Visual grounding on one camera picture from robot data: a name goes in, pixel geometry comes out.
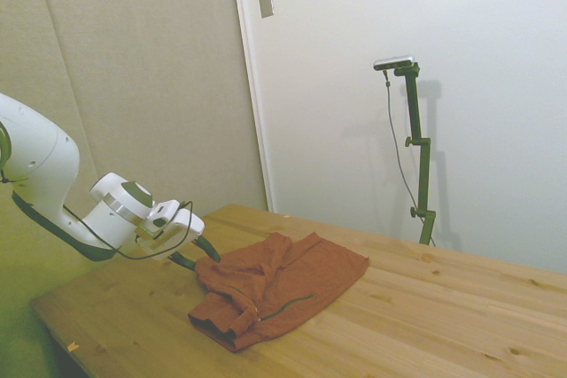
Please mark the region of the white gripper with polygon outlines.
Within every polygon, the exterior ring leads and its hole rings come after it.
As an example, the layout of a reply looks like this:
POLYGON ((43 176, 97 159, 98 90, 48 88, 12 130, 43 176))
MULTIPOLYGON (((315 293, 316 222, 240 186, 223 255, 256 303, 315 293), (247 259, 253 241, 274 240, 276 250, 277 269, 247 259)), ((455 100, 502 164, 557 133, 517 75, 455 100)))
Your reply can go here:
POLYGON ((197 215, 187 209, 181 209, 162 229, 154 234, 149 230, 139 227, 136 229, 135 242, 144 255, 155 260, 168 258, 191 271, 195 270, 196 263, 177 252, 185 244, 193 243, 214 261, 220 261, 221 255, 212 244, 202 236, 205 223, 197 215))

